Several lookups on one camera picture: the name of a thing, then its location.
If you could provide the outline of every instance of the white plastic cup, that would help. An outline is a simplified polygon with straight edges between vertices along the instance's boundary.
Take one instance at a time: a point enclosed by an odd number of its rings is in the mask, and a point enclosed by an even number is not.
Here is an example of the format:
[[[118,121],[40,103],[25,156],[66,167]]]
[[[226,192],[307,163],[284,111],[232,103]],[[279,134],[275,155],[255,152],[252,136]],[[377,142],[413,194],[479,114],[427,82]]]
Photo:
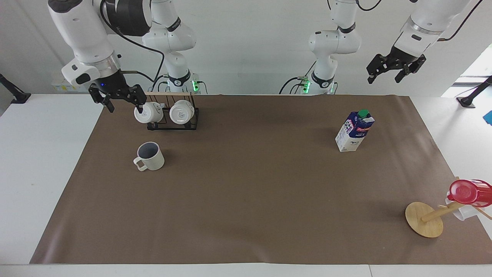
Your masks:
[[[164,112],[162,111],[162,107],[157,102],[148,102],[143,105],[143,112],[139,113],[137,108],[133,111],[135,115],[135,119],[140,123],[153,123],[159,122],[164,117]]]
[[[195,108],[187,100],[179,100],[169,111],[171,120],[179,125],[188,123],[195,115]]]
[[[447,198],[445,199],[445,201],[446,201],[447,205],[449,205],[453,202]],[[474,216],[478,215],[479,213],[480,212],[477,211],[477,209],[475,209],[475,207],[470,206],[470,205],[463,206],[463,207],[461,207],[458,210],[453,212],[455,217],[461,221],[465,221],[465,219],[468,219],[470,217],[474,217]]]

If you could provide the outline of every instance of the green indicator light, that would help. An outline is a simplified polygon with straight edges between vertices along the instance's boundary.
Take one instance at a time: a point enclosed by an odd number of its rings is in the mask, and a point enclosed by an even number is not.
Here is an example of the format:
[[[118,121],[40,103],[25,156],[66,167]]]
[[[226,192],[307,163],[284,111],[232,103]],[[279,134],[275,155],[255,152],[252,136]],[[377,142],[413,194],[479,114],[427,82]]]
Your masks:
[[[191,81],[191,83],[193,84],[193,90],[194,91],[198,91],[200,89],[200,87],[198,86],[198,84],[194,80]]]
[[[306,84],[304,84],[304,89],[303,89],[303,92],[304,93],[309,93],[309,87],[311,86],[311,82],[307,81]]]

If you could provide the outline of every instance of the mug handle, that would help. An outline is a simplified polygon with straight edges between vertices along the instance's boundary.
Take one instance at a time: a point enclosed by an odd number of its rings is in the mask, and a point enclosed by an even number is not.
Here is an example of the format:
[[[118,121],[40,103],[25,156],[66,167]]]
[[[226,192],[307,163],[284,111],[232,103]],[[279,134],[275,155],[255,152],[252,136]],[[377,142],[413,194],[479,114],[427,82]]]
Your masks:
[[[145,171],[146,169],[148,169],[148,167],[146,165],[144,165],[142,167],[138,166],[138,162],[140,162],[142,160],[143,160],[142,158],[137,157],[137,158],[135,158],[135,160],[133,160],[133,163],[137,166],[138,170]]]

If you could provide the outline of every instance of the green bottle cap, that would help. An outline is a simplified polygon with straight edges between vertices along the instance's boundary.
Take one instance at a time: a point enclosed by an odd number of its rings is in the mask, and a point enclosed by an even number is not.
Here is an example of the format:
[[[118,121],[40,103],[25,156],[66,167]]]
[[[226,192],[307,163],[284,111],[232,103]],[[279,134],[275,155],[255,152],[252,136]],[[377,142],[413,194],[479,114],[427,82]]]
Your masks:
[[[366,117],[368,116],[368,114],[369,114],[369,111],[368,111],[368,110],[366,110],[366,109],[361,109],[361,110],[359,111],[359,117],[360,117],[360,118],[366,118]]]

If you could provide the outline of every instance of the milk carton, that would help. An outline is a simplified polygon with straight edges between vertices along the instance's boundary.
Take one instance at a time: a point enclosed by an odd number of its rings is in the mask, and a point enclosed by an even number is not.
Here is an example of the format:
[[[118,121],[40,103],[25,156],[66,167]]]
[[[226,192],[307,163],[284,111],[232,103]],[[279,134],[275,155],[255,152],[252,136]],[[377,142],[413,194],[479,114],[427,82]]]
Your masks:
[[[374,123],[374,118],[366,109],[353,111],[341,127],[335,141],[340,152],[357,150]]]

